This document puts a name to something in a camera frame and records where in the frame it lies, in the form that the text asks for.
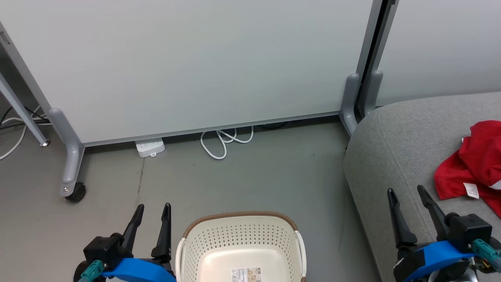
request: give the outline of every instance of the red cloth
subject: red cloth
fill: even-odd
[[[464,183],[476,184],[478,195],[501,217],[501,121],[481,121],[470,129],[471,136],[435,172],[438,196],[465,196]]]

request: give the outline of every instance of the metal leg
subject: metal leg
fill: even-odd
[[[382,80],[383,71],[375,70],[371,73],[371,76],[369,77],[369,85],[367,86],[367,94],[365,95],[365,100],[363,101],[362,112],[364,117],[376,109],[377,94]]]
[[[84,147],[77,134],[60,109],[52,108],[48,113],[54,129],[66,145],[66,164],[63,172],[63,183],[59,194],[67,197],[73,193],[77,182],[78,170],[82,163]]]
[[[26,111],[19,98],[14,94],[12,88],[7,84],[5,78],[0,74],[0,92],[5,96],[7,101],[12,105],[12,108],[16,110],[19,117],[23,119],[26,126],[33,133],[35,138],[40,142],[40,147],[47,146],[51,141],[42,134],[38,126],[35,124],[30,114]]]
[[[357,120],[355,119],[355,103],[357,100],[357,91],[360,76],[358,73],[350,74],[346,79],[345,91],[343,94],[343,102],[341,103],[341,121],[351,137],[351,134],[357,127]]]

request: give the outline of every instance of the white plastic basket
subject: white plastic basket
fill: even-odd
[[[276,212],[200,218],[176,252],[177,282],[305,282],[306,251],[296,224]]]

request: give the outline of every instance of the white cable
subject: white cable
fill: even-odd
[[[40,106],[38,106],[33,112],[37,112],[39,109],[40,109]],[[2,124],[6,123],[6,122],[9,122],[11,120],[23,121],[22,119],[20,119],[18,117],[11,117],[11,118],[8,118],[8,119],[4,120],[2,122]],[[41,120],[41,118],[35,117],[35,118],[33,118],[33,120]],[[38,125],[51,125],[51,124],[50,123],[42,123],[42,124],[38,124]],[[23,133],[21,133],[21,137],[19,138],[18,142],[5,155],[1,156],[0,160],[5,159],[8,155],[10,155],[12,152],[14,152],[15,149],[17,149],[17,147],[19,146],[19,144],[21,144],[21,141],[23,141],[23,138],[25,137],[25,134],[26,134],[26,125],[23,128]]]
[[[240,139],[237,139],[236,138],[236,128],[234,128],[234,134],[233,136],[229,135],[228,133],[222,131],[222,130],[216,130],[216,134],[217,134],[217,137],[219,138],[219,140],[221,141],[221,144],[222,144],[222,147],[224,149],[224,154],[222,155],[222,157],[218,157],[218,156],[215,156],[214,154],[212,154],[209,149],[207,149],[207,147],[205,146],[205,144],[203,143],[203,136],[207,133],[206,132],[203,132],[202,135],[200,136],[200,143],[202,144],[202,147],[203,149],[207,152],[207,154],[209,154],[209,156],[213,157],[214,159],[216,160],[222,160],[224,158],[226,158],[226,144],[229,144],[233,141],[237,141],[238,143],[242,143],[242,144],[246,144],[246,143],[249,143],[251,140],[252,140],[252,137],[254,136],[254,126],[251,126],[250,127],[250,138],[248,140],[240,140]],[[229,140],[224,140],[221,136],[221,133],[224,134],[225,136],[227,136],[229,138]]]

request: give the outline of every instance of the white partition panel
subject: white partition panel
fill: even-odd
[[[501,91],[501,1],[400,0],[376,105]]]
[[[372,0],[0,0],[84,144],[340,110]]]

